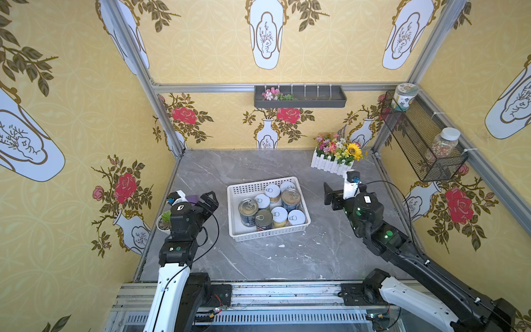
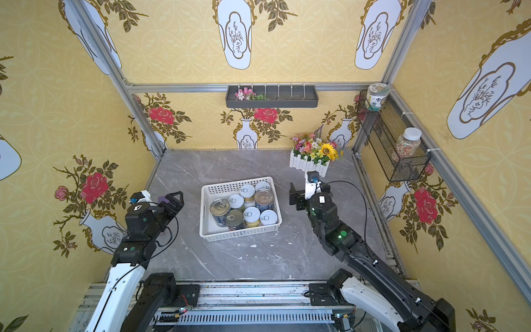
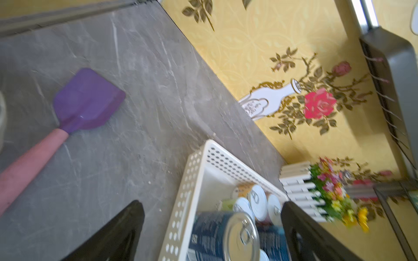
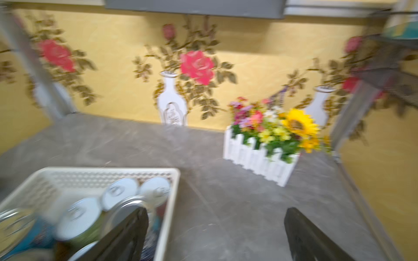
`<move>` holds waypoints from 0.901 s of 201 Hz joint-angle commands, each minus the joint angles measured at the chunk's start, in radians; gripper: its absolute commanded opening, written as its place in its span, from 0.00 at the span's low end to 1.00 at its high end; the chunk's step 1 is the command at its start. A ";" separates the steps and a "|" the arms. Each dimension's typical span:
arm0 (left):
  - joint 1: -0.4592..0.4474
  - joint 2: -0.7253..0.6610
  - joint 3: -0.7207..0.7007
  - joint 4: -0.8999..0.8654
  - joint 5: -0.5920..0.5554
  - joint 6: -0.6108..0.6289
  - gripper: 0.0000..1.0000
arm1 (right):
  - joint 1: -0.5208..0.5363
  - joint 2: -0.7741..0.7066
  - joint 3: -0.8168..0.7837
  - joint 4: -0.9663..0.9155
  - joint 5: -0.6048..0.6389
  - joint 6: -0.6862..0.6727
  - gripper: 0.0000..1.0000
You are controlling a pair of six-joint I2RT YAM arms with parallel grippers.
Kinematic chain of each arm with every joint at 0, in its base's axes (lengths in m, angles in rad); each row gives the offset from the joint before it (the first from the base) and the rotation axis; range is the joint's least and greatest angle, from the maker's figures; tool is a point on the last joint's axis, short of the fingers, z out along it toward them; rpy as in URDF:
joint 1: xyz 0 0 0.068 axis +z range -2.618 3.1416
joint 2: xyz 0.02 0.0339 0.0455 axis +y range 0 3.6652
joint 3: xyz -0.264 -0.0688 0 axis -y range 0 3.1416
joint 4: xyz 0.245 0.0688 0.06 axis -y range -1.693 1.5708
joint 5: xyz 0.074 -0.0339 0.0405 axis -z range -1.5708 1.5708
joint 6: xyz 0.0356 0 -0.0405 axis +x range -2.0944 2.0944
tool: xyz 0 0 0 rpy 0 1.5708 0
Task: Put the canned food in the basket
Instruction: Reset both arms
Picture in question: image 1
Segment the tall blue nutrition label can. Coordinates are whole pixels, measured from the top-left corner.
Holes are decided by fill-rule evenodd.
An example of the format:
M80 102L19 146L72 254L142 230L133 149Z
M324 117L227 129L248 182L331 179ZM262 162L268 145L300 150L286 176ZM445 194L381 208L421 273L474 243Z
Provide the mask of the tall blue nutrition label can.
M259 205L255 199L243 199L238 206L241 222L246 227L255 227Z

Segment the pink label can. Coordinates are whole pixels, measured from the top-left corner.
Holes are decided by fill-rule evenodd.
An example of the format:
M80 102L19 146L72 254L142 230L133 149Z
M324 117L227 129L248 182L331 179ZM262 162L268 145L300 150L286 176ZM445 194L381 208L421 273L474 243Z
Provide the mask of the pink label can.
M289 189L296 189L296 185L292 183L291 181L284 181L280 186L281 192L284 192Z
M292 210L288 213L288 222L290 225L303 225L306 222L306 215L301 210Z

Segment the blue label gold lid can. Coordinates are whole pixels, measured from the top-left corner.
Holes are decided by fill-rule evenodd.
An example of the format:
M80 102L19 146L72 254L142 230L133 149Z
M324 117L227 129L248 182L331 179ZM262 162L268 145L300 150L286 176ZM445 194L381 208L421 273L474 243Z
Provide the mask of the blue label gold lid can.
M289 188L282 192L282 206L287 212L298 210L301 204L301 195L294 189Z

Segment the green label white lid can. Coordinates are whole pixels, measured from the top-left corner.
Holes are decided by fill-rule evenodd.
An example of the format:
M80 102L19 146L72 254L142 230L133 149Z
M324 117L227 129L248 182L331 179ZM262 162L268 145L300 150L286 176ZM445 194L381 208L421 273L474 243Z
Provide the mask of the green label white lid can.
M266 196L265 194L259 194L257 195L254 200L257 202L258 207L260 210L266 210L270 208L270 198Z

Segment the yellow label white lid can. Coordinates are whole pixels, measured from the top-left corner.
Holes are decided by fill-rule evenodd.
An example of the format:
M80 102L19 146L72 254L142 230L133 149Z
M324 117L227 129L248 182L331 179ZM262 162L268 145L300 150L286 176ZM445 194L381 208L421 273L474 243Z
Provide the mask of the yellow label white lid can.
M288 211L284 207L274 207L271 210L271 214L273 228L283 228L286 226L288 221Z

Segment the orange label white lid can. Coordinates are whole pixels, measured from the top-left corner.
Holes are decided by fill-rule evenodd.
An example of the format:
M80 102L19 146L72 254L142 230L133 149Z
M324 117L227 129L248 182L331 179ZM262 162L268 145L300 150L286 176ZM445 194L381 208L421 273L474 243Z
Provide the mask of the orange label white lid can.
M270 184L265 187L264 194L270 199L271 203L277 203L281 197L281 190L278 185Z

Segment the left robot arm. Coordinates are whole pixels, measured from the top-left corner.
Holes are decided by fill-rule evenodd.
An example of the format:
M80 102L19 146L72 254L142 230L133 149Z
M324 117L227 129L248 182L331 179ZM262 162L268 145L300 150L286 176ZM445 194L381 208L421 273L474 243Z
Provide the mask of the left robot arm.
M199 308L210 301L212 286L207 273L193 273L201 246L197 237L214 216L218 200L214 192L190 203L181 192L167 197L171 205L170 235L159 252L156 293L144 331L190 331Z

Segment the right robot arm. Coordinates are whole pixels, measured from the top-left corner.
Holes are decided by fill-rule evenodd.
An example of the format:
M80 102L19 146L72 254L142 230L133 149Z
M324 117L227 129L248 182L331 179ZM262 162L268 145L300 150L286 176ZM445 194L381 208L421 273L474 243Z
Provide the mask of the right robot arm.
M373 270L363 281L365 300L409 311L440 331L514 331L517 310L507 300L474 290L417 248L413 239L383 219L384 207L366 185L356 196L324 184L324 203L342 210L357 238L376 256L405 271L430 294Z

